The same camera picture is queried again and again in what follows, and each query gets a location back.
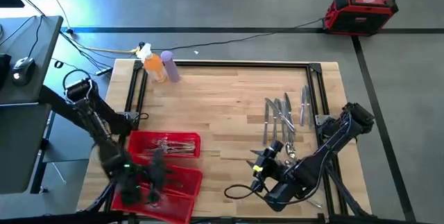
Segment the orange bottle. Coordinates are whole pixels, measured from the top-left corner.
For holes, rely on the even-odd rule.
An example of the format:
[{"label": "orange bottle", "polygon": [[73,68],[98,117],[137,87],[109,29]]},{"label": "orange bottle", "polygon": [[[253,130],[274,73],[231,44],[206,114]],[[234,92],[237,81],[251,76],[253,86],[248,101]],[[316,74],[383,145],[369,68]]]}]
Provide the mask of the orange bottle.
[{"label": "orange bottle", "polygon": [[137,57],[142,59],[149,78],[158,82],[162,82],[167,78],[167,71],[164,68],[162,59],[160,59],[159,55],[151,52],[150,44],[145,44],[137,54]]}]

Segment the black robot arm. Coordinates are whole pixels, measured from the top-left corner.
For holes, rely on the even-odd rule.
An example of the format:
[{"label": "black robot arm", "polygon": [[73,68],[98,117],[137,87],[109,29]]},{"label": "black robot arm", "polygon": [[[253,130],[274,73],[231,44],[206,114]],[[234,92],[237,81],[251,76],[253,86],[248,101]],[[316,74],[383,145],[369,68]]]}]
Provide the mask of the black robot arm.
[{"label": "black robot arm", "polygon": [[96,82],[85,78],[65,90],[67,102],[72,105],[82,121],[85,129],[91,135],[94,143],[99,147],[101,166],[111,182],[116,182],[122,196],[124,205],[133,205],[142,200],[139,189],[139,180],[150,182],[151,189],[147,202],[159,199],[158,191],[164,182],[162,154],[153,158],[154,166],[134,164],[129,153],[113,141],[111,133],[116,135],[129,135],[133,129],[134,121],[125,114],[116,113],[99,96]]},{"label": "black robot arm", "polygon": [[291,166],[285,166],[275,160],[283,145],[274,141],[264,152],[258,154],[259,157],[253,165],[253,176],[257,179],[252,183],[251,190],[261,191],[267,177],[277,180],[278,183],[264,196],[267,204],[277,212],[282,211],[293,197],[298,199],[296,202],[308,199],[319,187],[324,171],[327,169],[331,172],[329,167],[333,155],[357,135],[370,132],[373,119],[359,104],[348,103],[338,119],[329,118],[320,126],[320,134],[328,140],[313,155],[304,157]]}]

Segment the red basket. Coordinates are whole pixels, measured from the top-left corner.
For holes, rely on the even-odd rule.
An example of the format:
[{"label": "red basket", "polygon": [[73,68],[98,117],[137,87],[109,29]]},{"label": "red basket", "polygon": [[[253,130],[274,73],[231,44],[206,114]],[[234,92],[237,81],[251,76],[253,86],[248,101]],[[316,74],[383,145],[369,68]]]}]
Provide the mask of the red basket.
[{"label": "red basket", "polygon": [[165,154],[165,157],[194,157],[200,156],[200,137],[193,132],[152,132],[152,131],[132,131],[128,152],[132,155],[149,155],[147,150],[158,148],[156,141],[166,139],[176,142],[194,142],[195,149],[193,155]]},{"label": "red basket", "polygon": [[[141,157],[133,157],[133,162],[147,165],[149,160]],[[200,191],[200,184],[202,183],[203,177],[202,172],[197,169],[183,168],[169,164],[167,164],[166,167],[170,173],[166,175],[164,192],[195,199]],[[149,183],[147,182],[141,182],[140,185],[149,188]]]},{"label": "red basket", "polygon": [[[147,199],[149,189],[141,187],[143,199]],[[138,203],[132,206],[124,206],[120,191],[116,192],[112,200],[111,208],[124,212],[144,214],[170,223],[188,223],[193,213],[194,201],[188,197],[162,193],[160,201],[154,205]]]}]

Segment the wooden table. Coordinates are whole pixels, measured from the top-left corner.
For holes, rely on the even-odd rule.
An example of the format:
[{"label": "wooden table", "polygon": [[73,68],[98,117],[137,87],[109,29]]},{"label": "wooden table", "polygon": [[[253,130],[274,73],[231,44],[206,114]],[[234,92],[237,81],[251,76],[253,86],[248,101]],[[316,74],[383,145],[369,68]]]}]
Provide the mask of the wooden table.
[{"label": "wooden table", "polygon": [[[134,60],[115,62],[106,102],[116,111],[123,111],[125,107],[133,62]],[[336,62],[323,62],[321,65],[330,113],[338,117],[341,108],[347,103],[339,67]],[[230,200],[223,195],[223,190],[231,184],[250,185],[253,180],[253,172],[245,160],[256,159],[249,150],[264,149],[261,142],[265,97],[283,98],[283,93],[287,92],[293,106],[298,157],[311,154],[317,149],[314,131],[307,125],[299,126],[300,88],[307,84],[305,71],[238,67],[179,69],[182,76],[179,83],[148,82],[142,112],[149,113],[150,117],[141,121],[139,129],[192,131],[201,136],[202,152],[198,166],[204,178],[193,216],[316,218],[317,213],[326,214],[322,187],[312,198],[323,206],[322,210],[303,202],[289,205],[279,214],[256,196]],[[138,76],[132,108],[137,103],[141,77]],[[271,130],[272,124],[268,127],[269,138]],[[354,141],[339,153],[339,163],[345,185],[363,209],[371,212]],[[96,152],[93,151],[78,209],[90,205],[107,183]],[[236,189],[230,192],[238,196],[245,193],[246,191]]]}]

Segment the gray floor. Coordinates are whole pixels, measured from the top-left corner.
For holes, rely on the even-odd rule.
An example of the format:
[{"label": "gray floor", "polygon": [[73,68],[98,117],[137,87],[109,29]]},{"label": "gray floor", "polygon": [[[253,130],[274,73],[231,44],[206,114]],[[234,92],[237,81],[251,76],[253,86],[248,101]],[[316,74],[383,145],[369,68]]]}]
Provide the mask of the gray floor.
[{"label": "gray floor", "polygon": [[[72,26],[295,26],[322,17],[332,0],[60,0]],[[59,15],[53,0],[37,2],[43,11]],[[398,14],[388,28],[444,27],[444,9],[439,0],[397,0]],[[5,14],[22,16],[31,13],[7,10]],[[91,34],[79,35],[90,46],[132,49],[140,41],[156,48],[206,43],[245,37],[245,34]],[[419,221],[440,223],[444,190],[444,165],[440,128],[443,88],[441,61],[443,35],[376,35],[361,38],[379,103],[391,136],[395,154],[406,182],[411,203]],[[279,34],[221,46],[206,46],[175,51],[181,59],[222,60],[295,60],[336,61],[349,101],[370,109],[355,51],[349,37],[321,34]],[[59,39],[54,56],[78,67],[95,68],[65,40]],[[97,57],[112,65],[113,61]],[[57,92],[59,77],[69,71],[50,70],[45,83]],[[101,94],[107,78],[98,78]],[[88,156],[82,149],[80,156]],[[359,142],[364,177],[373,213],[380,217],[402,219],[393,180],[388,168],[377,128]],[[75,211],[86,168],[86,161],[61,166],[68,183],[58,179],[52,166],[45,182],[54,190],[49,195],[27,194],[2,196],[4,214],[0,218],[59,214]],[[31,207],[32,203],[40,207]]]}]

